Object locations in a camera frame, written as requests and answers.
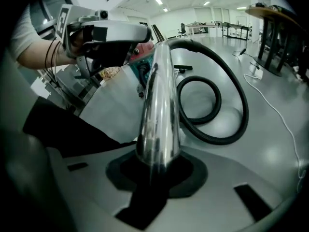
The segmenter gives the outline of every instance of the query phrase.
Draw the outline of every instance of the desk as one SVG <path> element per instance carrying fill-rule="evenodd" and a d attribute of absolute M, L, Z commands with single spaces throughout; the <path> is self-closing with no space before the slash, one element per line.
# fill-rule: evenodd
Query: desk
<path fill-rule="evenodd" d="M 274 75 L 281 76 L 280 71 L 283 67 L 283 63 L 284 63 L 285 57 L 287 55 L 288 44 L 289 44 L 289 41 L 290 41 L 290 38 L 291 38 L 291 31 L 295 27 L 300 28 L 300 25 L 296 21 L 294 21 L 292 18 L 290 18 L 289 16 L 287 16 L 287 15 L 281 13 L 281 12 L 269 9 L 269 8 L 251 7 L 250 9 L 246 10 L 246 13 L 264 20 L 261 48 L 260 48 L 258 57 L 254 58 L 254 60 L 258 64 L 263 66 L 266 70 L 273 73 Z M 263 57 L 264 48 L 265 48 L 266 39 L 267 39 L 267 27 L 268 27 L 269 21 L 272 21 L 274 23 L 274 27 L 273 27 L 273 32 L 272 32 L 272 39 L 271 39 L 271 46 L 270 46 L 269 55 L 268 55 L 266 61 L 264 61 L 264 60 L 262 60 L 262 57 Z M 286 40 L 285 40 L 284 50 L 283 50 L 281 60 L 278 64 L 278 66 L 275 67 L 275 66 L 271 65 L 271 61 L 272 61 L 274 55 L 276 54 L 275 50 L 276 50 L 276 46 L 277 46 L 277 42 L 278 42 L 278 34 L 279 34 L 279 30 L 283 26 L 283 24 L 285 24 L 286 27 L 289 28 L 289 30 L 288 30 L 288 34 L 287 34 L 287 37 L 286 37 Z"/>
<path fill-rule="evenodd" d="M 214 24 L 209 24 L 209 25 L 194 25 L 194 26 L 189 26 L 189 32 L 191 30 L 191 37 L 194 37 L 194 30 L 193 29 L 197 29 L 197 28 L 217 28 L 217 25 Z"/>
<path fill-rule="evenodd" d="M 224 33 L 223 33 L 223 27 L 226 27 L 227 28 L 227 35 L 224 35 Z M 234 28 L 235 30 L 237 30 L 237 29 L 240 29 L 240 37 L 234 37 L 234 36 L 229 36 L 228 35 L 228 29 L 229 28 Z M 246 39 L 243 39 L 242 37 L 241 37 L 241 35 L 242 35 L 242 30 L 246 30 L 247 31 L 247 34 L 246 34 Z M 241 39 L 241 40 L 248 40 L 248 33 L 249 33 L 249 31 L 250 31 L 250 28 L 249 27 L 245 27 L 245 26 L 242 26 L 242 25 L 237 25 L 237 24 L 232 24 L 232 23 L 229 23 L 229 22 L 224 22 L 224 23 L 222 23 L 222 37 L 223 36 L 225 36 L 225 37 L 227 37 L 227 38 L 234 38 L 234 39 Z"/>

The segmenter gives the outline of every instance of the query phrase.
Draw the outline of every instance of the white power cord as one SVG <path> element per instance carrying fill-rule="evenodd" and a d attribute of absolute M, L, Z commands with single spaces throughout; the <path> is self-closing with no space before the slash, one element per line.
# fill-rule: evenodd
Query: white power cord
<path fill-rule="evenodd" d="M 258 77 L 256 76 L 252 76 L 252 75 L 248 75 L 248 74 L 244 74 L 243 77 L 245 78 L 246 82 L 251 86 L 253 87 L 257 92 L 260 93 L 260 95 L 263 97 L 263 99 L 266 101 L 266 103 L 272 108 L 274 109 L 278 114 L 279 116 L 281 117 L 285 127 L 287 128 L 287 130 L 289 131 L 289 133 L 291 134 L 292 138 L 293 138 L 293 144 L 294 144 L 294 152 L 295 152 L 295 155 L 296 155 L 296 158 L 297 158 L 297 165 L 298 165 L 298 178 L 299 178 L 299 181 L 298 181 L 298 184 L 297 184 L 297 187 L 296 187 L 296 191 L 299 192 L 300 191 L 300 183 L 301 183 L 301 180 L 305 177 L 305 174 L 306 174 L 306 170 L 303 171 L 302 174 L 300 174 L 300 157 L 298 155 L 298 152 L 297 152 L 297 148 L 296 148 L 296 141 L 295 141 L 295 137 L 293 135 L 293 133 L 291 132 L 291 130 L 288 128 L 287 124 L 285 123 L 285 120 L 283 118 L 283 116 L 279 113 L 279 111 L 274 108 L 269 102 L 268 100 L 266 100 L 265 96 L 262 94 L 262 92 L 256 88 L 255 86 L 253 86 L 251 83 L 248 82 L 246 76 L 248 77 L 251 77 L 253 79 L 259 79 Z"/>

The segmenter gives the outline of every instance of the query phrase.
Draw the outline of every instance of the black corrugated hose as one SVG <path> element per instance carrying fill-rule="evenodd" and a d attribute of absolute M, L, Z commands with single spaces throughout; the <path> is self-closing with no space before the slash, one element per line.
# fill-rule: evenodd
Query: black corrugated hose
<path fill-rule="evenodd" d="M 198 43 L 192 40 L 183 40 L 183 39 L 170 39 L 167 42 L 171 50 L 177 49 L 177 48 L 183 48 L 183 49 L 187 49 L 192 52 L 200 52 L 210 57 L 212 60 L 214 60 L 225 71 L 225 73 L 228 75 L 228 77 L 231 79 L 231 81 L 235 85 L 240 95 L 240 99 L 241 99 L 242 106 L 243 106 L 243 115 L 242 115 L 241 124 L 240 124 L 239 129 L 234 135 L 225 137 L 225 138 L 219 138 L 219 137 L 209 136 L 203 133 L 194 125 L 207 123 L 216 117 L 216 115 L 219 113 L 220 108 L 221 108 L 221 94 L 220 94 L 218 87 L 211 80 L 206 79 L 204 77 L 200 77 L 200 76 L 189 76 L 183 79 L 177 86 L 181 122 L 188 128 L 188 130 L 194 136 L 196 136 L 197 138 L 199 138 L 200 140 L 206 143 L 210 143 L 213 145 L 228 145 L 228 144 L 231 144 L 237 141 L 246 131 L 248 121 L 249 121 L 249 108 L 248 108 L 248 103 L 247 103 L 245 93 L 243 92 L 242 87 L 240 83 L 238 82 L 237 78 L 235 77 L 234 73 L 231 71 L 231 69 L 223 61 L 222 58 L 220 58 L 215 52 L 205 47 L 201 43 Z M 140 83 L 142 84 L 142 86 L 146 87 L 147 81 L 144 77 L 144 74 L 146 74 L 144 70 L 140 70 Z M 184 87 L 184 85 L 192 81 L 200 81 L 200 82 L 204 82 L 208 84 L 212 88 L 215 94 L 215 97 L 216 97 L 216 102 L 215 102 L 212 112 L 202 118 L 188 118 L 183 111 L 183 106 L 180 101 L 180 94 L 181 94 L 182 88 Z"/>

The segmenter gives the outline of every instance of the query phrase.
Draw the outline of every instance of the metal tube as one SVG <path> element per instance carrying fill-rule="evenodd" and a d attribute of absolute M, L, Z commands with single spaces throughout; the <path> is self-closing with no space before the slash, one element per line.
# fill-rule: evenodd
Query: metal tube
<path fill-rule="evenodd" d="M 145 94 L 136 154 L 150 167 L 165 169 L 180 153 L 177 89 L 166 42 L 156 47 Z"/>

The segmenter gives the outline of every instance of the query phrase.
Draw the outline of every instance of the person's leg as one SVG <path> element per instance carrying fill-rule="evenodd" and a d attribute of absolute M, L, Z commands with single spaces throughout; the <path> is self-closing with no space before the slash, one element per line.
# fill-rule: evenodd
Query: person's leg
<path fill-rule="evenodd" d="M 120 144 L 42 97 L 33 106 L 23 131 L 38 138 L 45 147 L 58 149 L 63 157 L 93 154 L 133 144 Z"/>

